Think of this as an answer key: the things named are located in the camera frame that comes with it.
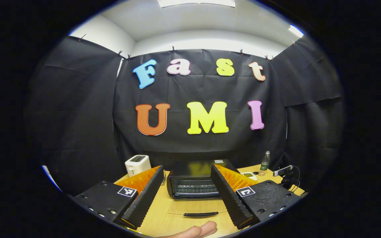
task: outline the white toaster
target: white toaster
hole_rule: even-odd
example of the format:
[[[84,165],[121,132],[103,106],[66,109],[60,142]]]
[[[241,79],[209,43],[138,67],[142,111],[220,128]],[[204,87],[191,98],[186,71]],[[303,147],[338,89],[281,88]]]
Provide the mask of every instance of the white toaster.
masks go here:
[[[128,159],[124,164],[126,165],[126,170],[129,177],[151,169],[148,155],[135,155]]]

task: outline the hand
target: hand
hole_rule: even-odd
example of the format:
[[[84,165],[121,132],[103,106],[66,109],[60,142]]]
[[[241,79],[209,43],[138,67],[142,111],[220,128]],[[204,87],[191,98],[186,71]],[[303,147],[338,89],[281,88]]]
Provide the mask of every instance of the hand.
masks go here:
[[[217,223],[213,221],[208,221],[202,226],[193,226],[186,231],[174,234],[163,236],[159,238],[203,238],[209,235],[216,233],[217,231]]]

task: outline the letter t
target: letter t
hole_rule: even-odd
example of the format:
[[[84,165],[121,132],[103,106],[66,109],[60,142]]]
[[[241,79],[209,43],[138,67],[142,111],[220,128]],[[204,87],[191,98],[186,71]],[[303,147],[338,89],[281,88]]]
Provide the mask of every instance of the letter t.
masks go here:
[[[249,64],[250,68],[252,68],[252,72],[254,73],[254,76],[257,80],[259,81],[264,81],[266,80],[266,77],[261,75],[261,71],[263,69],[262,66],[258,65],[257,62],[252,62]]]

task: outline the ceiling light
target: ceiling light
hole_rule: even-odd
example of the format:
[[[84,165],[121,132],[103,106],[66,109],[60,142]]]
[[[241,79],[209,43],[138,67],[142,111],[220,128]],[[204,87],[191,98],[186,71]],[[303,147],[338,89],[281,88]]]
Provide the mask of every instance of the ceiling light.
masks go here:
[[[299,38],[301,38],[304,35],[304,33],[302,33],[300,30],[298,30],[296,27],[294,27],[292,25],[290,25],[289,31],[294,33]]]
[[[190,4],[190,3],[207,3],[207,4],[216,4],[228,7],[235,7],[234,0],[157,0],[158,4],[160,4],[161,8],[182,5],[182,4]]]

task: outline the table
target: table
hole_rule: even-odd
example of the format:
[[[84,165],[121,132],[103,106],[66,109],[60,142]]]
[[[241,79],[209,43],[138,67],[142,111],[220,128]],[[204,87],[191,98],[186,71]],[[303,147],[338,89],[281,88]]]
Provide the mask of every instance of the table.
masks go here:
[[[249,166],[237,170],[241,173],[255,171],[259,172],[260,165]],[[276,183],[280,183],[282,180],[281,176],[273,177],[273,172],[269,169],[264,171],[264,173],[264,176],[255,175],[257,177],[257,182],[271,180]],[[127,179],[128,177],[129,175],[125,175],[116,182]],[[218,230],[216,233],[207,236],[207,238],[218,238],[239,231],[230,219],[227,209],[221,199],[175,200],[168,195],[166,184],[167,182],[160,186],[160,189],[154,197],[154,201],[152,202],[141,227],[139,227],[135,232],[152,237],[173,235],[187,230],[192,226],[202,226],[209,220],[217,223]],[[295,186],[292,185],[289,190],[291,191],[294,188]],[[297,188],[294,193],[300,196],[304,193],[304,190]],[[192,218],[185,217],[183,215],[185,212],[201,213],[213,211],[218,211],[218,215],[207,218]]]

